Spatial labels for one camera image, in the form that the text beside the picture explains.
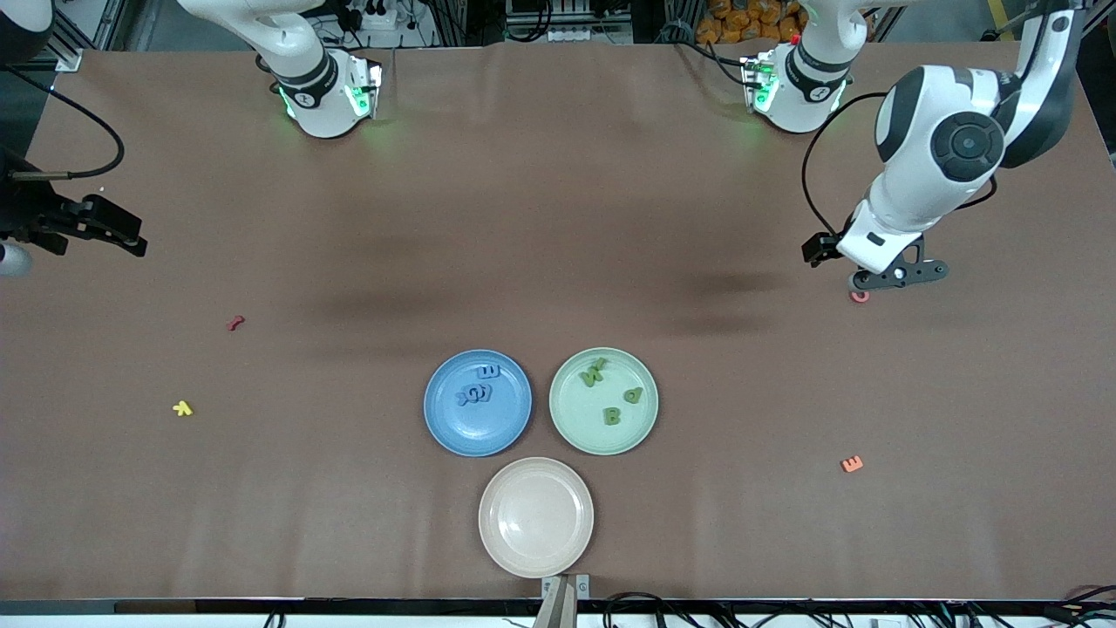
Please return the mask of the beige plate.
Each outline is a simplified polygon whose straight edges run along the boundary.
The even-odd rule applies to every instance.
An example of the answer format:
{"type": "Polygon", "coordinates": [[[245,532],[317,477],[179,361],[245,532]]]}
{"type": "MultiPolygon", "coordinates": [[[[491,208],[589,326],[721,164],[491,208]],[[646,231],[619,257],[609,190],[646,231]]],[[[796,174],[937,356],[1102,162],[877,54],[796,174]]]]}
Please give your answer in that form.
{"type": "Polygon", "coordinates": [[[497,566],[522,579],[562,574],[589,548],[595,508],[589,485],[565,462],[527,457],[487,482],[478,530],[497,566]]]}

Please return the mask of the bag of orange items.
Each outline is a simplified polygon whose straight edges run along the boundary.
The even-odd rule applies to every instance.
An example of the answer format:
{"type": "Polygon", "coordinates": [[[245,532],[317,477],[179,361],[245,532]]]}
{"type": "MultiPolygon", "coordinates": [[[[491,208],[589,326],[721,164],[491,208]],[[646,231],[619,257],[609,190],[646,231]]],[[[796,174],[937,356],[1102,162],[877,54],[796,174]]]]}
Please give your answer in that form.
{"type": "Polygon", "coordinates": [[[758,38],[793,44],[808,20],[809,13],[798,0],[705,0],[694,39],[698,46],[758,38]]]}

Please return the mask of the green plate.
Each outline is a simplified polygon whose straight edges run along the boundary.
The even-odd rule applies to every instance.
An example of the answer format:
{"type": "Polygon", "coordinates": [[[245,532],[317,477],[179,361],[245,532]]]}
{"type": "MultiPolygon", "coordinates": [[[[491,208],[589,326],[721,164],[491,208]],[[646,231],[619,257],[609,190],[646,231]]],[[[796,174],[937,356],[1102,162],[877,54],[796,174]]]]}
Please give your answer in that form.
{"type": "Polygon", "coordinates": [[[650,437],[657,423],[660,393],[650,367],[635,355],[616,347],[590,347],[573,355],[555,373],[548,403],[555,429],[575,450],[610,456],[629,452],[650,437]],[[603,381],[587,388],[579,373],[599,355],[607,359],[603,381]],[[623,393],[631,388],[644,389],[636,405],[623,399],[623,393]],[[605,408],[620,409],[618,425],[603,424],[605,408]]]}

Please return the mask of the white power strip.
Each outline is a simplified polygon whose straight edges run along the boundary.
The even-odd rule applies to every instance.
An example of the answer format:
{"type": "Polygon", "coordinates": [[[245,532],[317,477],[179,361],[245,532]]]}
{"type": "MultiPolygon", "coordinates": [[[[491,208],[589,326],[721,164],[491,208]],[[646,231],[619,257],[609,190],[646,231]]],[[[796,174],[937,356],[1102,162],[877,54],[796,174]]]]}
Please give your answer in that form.
{"type": "Polygon", "coordinates": [[[626,23],[557,25],[549,29],[543,40],[546,44],[583,44],[583,41],[599,41],[614,46],[634,44],[631,25],[626,23]]]}
{"type": "Polygon", "coordinates": [[[395,31],[401,23],[396,0],[341,0],[338,22],[343,31],[395,31]]]}

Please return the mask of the brown table cover sheet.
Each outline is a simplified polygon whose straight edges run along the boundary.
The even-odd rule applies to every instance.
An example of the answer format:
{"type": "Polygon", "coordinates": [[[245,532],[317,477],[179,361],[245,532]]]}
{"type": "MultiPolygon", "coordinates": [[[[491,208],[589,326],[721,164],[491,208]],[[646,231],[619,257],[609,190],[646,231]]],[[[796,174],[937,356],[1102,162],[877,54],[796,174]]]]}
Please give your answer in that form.
{"type": "Polygon", "coordinates": [[[58,191],[104,187],[150,247],[73,242],[0,281],[0,599],[529,595],[477,525],[528,456],[590,487],[575,569],[596,595],[1116,584],[1116,170],[1080,83],[1054,149],[929,231],[943,281],[854,305],[848,262],[802,262],[808,141],[709,60],[378,59],[378,119],[338,141],[298,131],[251,54],[59,77],[126,155],[58,191]],[[657,381],[624,454],[550,416],[590,347],[657,381]],[[474,349],[533,386],[487,457],[423,416],[432,374],[474,349]]]}

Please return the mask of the blue plate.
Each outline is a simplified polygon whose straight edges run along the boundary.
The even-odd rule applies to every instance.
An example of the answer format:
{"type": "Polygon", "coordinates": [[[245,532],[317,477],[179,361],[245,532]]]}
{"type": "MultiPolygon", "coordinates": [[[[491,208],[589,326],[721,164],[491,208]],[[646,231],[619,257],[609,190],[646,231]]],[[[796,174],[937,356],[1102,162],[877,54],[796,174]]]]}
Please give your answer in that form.
{"type": "Polygon", "coordinates": [[[423,416],[431,436],[463,457],[487,457],[511,447],[533,416],[533,386],[518,363],[503,352],[474,349],[442,363],[427,381],[423,416]],[[500,377],[480,380],[477,366],[498,363],[500,377]],[[487,383],[492,398],[460,406],[456,393],[487,383]]]}

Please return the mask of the grey metal clamp bracket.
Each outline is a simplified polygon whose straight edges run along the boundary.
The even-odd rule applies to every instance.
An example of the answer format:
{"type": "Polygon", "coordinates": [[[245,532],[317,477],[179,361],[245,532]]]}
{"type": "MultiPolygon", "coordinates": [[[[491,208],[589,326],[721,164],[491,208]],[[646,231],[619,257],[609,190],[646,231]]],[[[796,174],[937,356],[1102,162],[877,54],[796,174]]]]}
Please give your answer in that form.
{"type": "Polygon", "coordinates": [[[578,603],[590,600],[590,576],[562,573],[541,581],[542,603],[533,628],[577,628],[578,603]]]}

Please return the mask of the aluminium frame post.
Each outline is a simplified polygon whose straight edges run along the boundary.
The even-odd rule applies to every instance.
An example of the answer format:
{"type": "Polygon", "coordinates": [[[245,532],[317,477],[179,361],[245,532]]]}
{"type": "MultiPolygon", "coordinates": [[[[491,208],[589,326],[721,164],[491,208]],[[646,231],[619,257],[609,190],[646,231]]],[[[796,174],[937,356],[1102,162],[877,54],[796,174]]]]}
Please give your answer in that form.
{"type": "Polygon", "coordinates": [[[44,44],[44,48],[32,59],[20,64],[28,71],[76,73],[78,71],[84,51],[95,47],[79,25],[76,25],[61,8],[58,0],[51,0],[52,32],[44,44]]]}

